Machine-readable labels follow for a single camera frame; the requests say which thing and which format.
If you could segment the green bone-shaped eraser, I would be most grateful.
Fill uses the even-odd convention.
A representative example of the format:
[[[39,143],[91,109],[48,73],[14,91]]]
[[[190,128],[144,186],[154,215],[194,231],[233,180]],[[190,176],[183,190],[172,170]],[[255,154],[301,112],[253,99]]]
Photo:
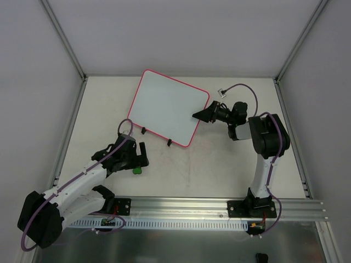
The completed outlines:
[[[133,169],[133,174],[134,175],[140,175],[142,173],[142,168],[141,167],[136,167]]]

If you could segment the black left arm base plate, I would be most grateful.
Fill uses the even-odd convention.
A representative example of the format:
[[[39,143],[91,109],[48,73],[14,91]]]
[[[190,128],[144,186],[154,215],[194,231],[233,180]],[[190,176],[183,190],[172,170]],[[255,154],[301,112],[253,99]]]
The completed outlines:
[[[244,200],[227,201],[227,211],[230,218],[277,218],[275,203],[271,201],[268,205],[253,206],[246,204]]]

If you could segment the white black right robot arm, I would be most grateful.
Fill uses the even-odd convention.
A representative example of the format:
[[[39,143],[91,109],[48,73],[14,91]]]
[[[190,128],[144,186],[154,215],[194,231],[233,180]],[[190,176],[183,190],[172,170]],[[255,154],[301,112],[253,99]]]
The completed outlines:
[[[42,249],[51,246],[64,229],[86,215],[117,215],[120,205],[115,201],[115,194],[103,186],[104,180],[123,170],[140,174],[148,165],[145,143],[119,134],[115,143],[92,155],[68,182],[43,193],[33,191],[28,194],[17,223],[22,231],[22,249],[28,250],[26,237]]]

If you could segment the pink-framed whiteboard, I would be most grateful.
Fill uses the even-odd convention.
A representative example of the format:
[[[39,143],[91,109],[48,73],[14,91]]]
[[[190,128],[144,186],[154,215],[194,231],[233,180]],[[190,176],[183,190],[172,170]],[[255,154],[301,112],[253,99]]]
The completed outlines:
[[[147,132],[189,147],[199,124],[193,114],[204,110],[209,100],[209,92],[147,69],[127,117]]]

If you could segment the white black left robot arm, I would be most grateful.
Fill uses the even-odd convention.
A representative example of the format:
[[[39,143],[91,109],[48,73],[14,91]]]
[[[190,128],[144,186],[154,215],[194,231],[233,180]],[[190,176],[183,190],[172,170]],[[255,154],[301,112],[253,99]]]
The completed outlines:
[[[252,140],[257,165],[244,203],[254,208],[267,207],[273,198],[269,187],[275,166],[290,147],[290,137],[279,116],[263,113],[248,118],[245,102],[236,102],[229,110],[220,102],[213,101],[209,107],[193,113],[192,117],[206,123],[226,123],[228,136],[233,141]]]

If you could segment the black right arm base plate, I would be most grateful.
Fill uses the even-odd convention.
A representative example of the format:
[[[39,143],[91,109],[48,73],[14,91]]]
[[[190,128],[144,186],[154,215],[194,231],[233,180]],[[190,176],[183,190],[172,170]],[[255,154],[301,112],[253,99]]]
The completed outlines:
[[[131,213],[131,202],[130,198],[114,198],[107,205],[107,214],[119,215],[119,216],[130,216]]]

